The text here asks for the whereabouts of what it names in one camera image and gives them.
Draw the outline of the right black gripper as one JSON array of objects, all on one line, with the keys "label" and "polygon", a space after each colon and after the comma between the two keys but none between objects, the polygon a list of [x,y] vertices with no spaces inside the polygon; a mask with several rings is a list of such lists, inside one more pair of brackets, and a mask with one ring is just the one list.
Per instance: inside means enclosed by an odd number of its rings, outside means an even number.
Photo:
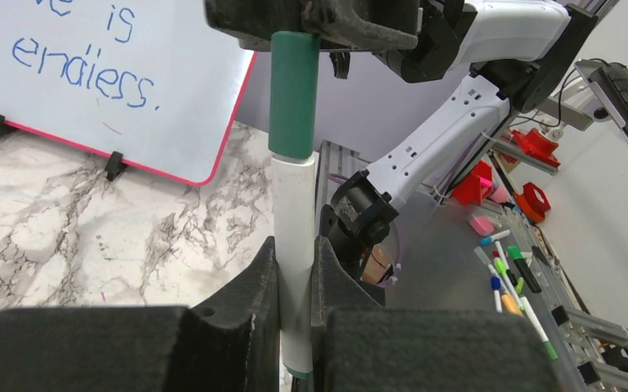
[{"label": "right black gripper", "polygon": [[322,51],[413,49],[418,1],[208,0],[207,24],[238,39],[243,49],[267,52],[280,31],[311,33]]}]

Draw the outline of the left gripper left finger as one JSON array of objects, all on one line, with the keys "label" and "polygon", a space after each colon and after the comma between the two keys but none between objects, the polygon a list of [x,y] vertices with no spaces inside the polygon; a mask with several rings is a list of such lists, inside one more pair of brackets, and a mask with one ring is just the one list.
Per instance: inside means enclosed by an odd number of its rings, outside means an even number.
[{"label": "left gripper left finger", "polygon": [[275,391],[278,266],[267,238],[205,301],[0,311],[0,391]]}]

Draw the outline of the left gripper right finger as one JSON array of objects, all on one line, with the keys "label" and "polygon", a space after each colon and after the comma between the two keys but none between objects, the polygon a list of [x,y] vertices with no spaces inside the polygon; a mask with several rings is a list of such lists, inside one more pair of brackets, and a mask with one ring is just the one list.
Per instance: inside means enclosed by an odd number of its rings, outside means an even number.
[{"label": "left gripper right finger", "polygon": [[482,310],[388,309],[314,245],[312,391],[559,391],[523,318]]}]

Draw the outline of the white green acrylic marker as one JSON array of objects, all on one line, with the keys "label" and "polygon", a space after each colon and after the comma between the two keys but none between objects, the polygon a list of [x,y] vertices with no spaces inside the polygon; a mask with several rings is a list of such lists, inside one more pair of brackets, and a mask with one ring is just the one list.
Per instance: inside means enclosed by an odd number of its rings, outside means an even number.
[{"label": "white green acrylic marker", "polygon": [[275,154],[273,213],[283,364],[296,378],[313,373],[311,271],[315,243],[316,162]]}]

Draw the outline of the green marker cap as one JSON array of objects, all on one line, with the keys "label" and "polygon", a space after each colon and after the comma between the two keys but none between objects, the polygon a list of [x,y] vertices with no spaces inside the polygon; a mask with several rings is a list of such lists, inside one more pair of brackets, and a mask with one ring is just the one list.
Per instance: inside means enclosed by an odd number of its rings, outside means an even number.
[{"label": "green marker cap", "polygon": [[279,31],[271,38],[269,149],[303,161],[313,153],[320,39]]}]

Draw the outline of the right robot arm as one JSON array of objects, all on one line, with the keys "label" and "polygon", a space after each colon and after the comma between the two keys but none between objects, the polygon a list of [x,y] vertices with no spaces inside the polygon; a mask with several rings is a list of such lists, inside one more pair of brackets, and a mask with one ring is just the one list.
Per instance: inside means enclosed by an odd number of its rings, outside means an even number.
[{"label": "right robot arm", "polygon": [[370,52],[404,82],[469,73],[437,111],[384,158],[334,194],[327,238],[357,265],[390,231],[426,178],[452,190],[517,114],[563,80],[598,16],[554,1],[207,1],[207,24],[242,48],[271,54],[270,148],[301,158],[313,141],[320,52],[345,78],[350,56]]}]

